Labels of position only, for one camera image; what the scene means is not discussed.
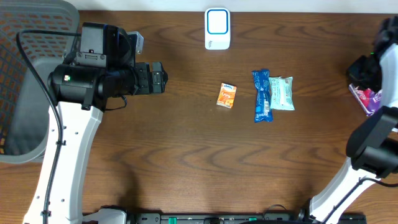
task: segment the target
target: snack package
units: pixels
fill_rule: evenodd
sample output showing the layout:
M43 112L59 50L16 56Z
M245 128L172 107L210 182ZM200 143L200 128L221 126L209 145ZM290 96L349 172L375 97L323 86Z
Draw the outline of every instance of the snack package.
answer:
M294 110L292 100L293 77L269 78L271 83L271 109Z
M220 93L217 99L217 105L232 108L236 94L236 86L222 83Z
M270 95L269 95L269 70L263 69L261 71L253 71L254 87L257 90L256 114L254 115L254 122L274 120L272 111L270 109Z
M348 88L365 111L366 116L372 116L380 108L382 90L378 93L370 89L359 90L358 87L355 87L353 84Z

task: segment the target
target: basket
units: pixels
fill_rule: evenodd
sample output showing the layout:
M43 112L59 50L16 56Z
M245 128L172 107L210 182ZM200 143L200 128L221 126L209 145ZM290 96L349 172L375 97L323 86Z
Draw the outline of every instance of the basket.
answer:
M65 1L0 2L0 162L40 161L47 144L49 103L16 46L22 29L76 32L79 14ZM76 45L74 37L24 34L21 44L47 83Z

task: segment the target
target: brown tabletop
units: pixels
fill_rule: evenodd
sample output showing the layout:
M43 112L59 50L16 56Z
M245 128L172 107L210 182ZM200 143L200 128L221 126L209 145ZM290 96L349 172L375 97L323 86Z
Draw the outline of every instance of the brown tabletop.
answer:
M83 211L121 205L164 213L298 210L345 160L365 119L345 70L369 54L388 15L232 13L231 47L204 46L202 12L80 12L81 21L138 30L138 62L161 61L162 95L129 96L107 112L91 148ZM254 123L252 70L293 77L295 111ZM216 106L221 82L238 87L233 109ZM108 106L121 104L110 99ZM0 164L0 223L22 223L40 164ZM391 175L386 182L398 182ZM348 209L369 223L397 223L398 190L372 186Z

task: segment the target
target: pink and purple package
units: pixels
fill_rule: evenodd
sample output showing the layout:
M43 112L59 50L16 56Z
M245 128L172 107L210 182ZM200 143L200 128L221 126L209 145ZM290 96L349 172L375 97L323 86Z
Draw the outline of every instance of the pink and purple package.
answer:
M353 84L348 88L365 111L366 116L372 116L380 108L382 90L378 93L375 93L370 89L359 90L358 87L355 87Z

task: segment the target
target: white wall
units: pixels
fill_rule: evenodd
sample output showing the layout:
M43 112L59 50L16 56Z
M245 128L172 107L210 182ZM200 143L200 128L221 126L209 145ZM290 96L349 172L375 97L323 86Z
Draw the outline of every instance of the white wall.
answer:
M398 0L66 0L79 10L397 13Z

